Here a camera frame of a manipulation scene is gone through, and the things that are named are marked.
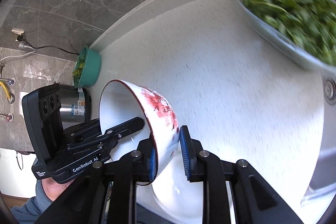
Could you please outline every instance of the gray sleeve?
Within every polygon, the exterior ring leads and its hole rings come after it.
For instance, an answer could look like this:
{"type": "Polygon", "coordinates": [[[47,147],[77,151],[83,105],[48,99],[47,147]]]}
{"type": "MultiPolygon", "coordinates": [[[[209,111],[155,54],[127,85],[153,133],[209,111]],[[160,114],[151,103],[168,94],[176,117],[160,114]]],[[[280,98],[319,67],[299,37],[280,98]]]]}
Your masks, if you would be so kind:
{"type": "Polygon", "coordinates": [[[20,224],[33,224],[50,206],[52,201],[45,194],[41,180],[36,183],[36,196],[21,207],[14,206],[10,211],[20,224]]]}

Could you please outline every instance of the sink drain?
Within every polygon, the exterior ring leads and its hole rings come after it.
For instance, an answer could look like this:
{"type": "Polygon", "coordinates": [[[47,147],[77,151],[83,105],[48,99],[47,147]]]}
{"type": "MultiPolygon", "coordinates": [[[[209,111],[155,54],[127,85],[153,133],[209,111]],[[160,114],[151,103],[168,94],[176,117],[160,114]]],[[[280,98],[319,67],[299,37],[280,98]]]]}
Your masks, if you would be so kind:
{"type": "Polygon", "coordinates": [[[326,101],[333,105],[336,103],[336,83],[332,78],[327,78],[324,80],[324,98],[326,101]]]}

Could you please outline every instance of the glass bowl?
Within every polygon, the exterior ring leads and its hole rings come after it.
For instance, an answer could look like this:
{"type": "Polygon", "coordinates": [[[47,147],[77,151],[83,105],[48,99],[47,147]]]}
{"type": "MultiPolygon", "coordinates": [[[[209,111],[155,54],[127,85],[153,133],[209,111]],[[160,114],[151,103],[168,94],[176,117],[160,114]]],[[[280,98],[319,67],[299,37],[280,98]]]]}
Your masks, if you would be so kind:
{"type": "Polygon", "coordinates": [[[244,5],[243,0],[231,0],[235,10],[255,29],[261,36],[268,40],[275,48],[286,55],[289,59],[306,70],[319,70],[324,74],[336,75],[336,67],[325,64],[319,59],[307,53],[304,49],[296,46],[290,39],[281,34],[253,13],[244,5]]]}

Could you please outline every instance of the power cord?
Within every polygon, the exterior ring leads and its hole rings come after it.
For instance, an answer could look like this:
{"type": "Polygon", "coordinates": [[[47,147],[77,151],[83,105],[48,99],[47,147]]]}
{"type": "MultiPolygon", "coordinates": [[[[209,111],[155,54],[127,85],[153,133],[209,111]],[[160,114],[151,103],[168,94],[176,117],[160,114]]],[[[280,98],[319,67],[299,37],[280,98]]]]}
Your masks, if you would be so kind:
{"type": "Polygon", "coordinates": [[[63,49],[63,48],[60,48],[60,47],[57,47],[57,46],[52,46],[52,45],[47,45],[47,46],[41,46],[41,47],[34,47],[33,45],[31,45],[22,35],[19,35],[18,37],[17,37],[17,40],[18,41],[23,41],[23,42],[25,42],[25,43],[27,43],[30,47],[32,47],[34,50],[38,50],[38,49],[40,49],[40,48],[56,48],[56,49],[58,49],[58,50],[61,50],[61,51],[64,51],[64,52],[67,52],[67,53],[69,53],[69,54],[75,54],[75,55],[79,55],[79,53],[77,53],[77,52],[69,52],[69,51],[67,51],[67,50],[65,50],[65,49],[63,49]]]}
{"type": "Polygon", "coordinates": [[[22,55],[10,55],[10,56],[6,56],[6,57],[4,57],[3,59],[0,59],[0,62],[2,62],[3,60],[5,60],[5,59],[7,59],[7,58],[24,57],[24,56],[29,55],[29,54],[32,54],[32,53],[34,53],[34,52],[35,52],[35,50],[33,50],[32,52],[28,52],[28,53],[26,53],[26,54],[22,54],[22,55]]]}
{"type": "Polygon", "coordinates": [[[21,168],[21,166],[19,164],[19,159],[17,158],[17,154],[18,154],[18,152],[16,151],[16,161],[17,161],[17,164],[18,164],[20,170],[23,170],[23,157],[22,157],[22,154],[21,154],[22,168],[21,168]]]}

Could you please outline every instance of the teal bowl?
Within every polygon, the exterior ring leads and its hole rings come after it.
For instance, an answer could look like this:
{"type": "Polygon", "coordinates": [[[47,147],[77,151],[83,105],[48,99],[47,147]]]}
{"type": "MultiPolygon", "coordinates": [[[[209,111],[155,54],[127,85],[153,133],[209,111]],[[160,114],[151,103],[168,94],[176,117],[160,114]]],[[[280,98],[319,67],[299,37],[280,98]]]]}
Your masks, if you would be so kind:
{"type": "Polygon", "coordinates": [[[80,60],[83,58],[83,56],[85,56],[85,62],[81,77],[79,78],[79,80],[73,80],[75,88],[92,86],[96,83],[99,76],[101,57],[99,53],[90,50],[87,46],[82,49],[79,56],[77,57],[76,66],[73,71],[75,71],[79,67],[81,63],[80,60]]]}

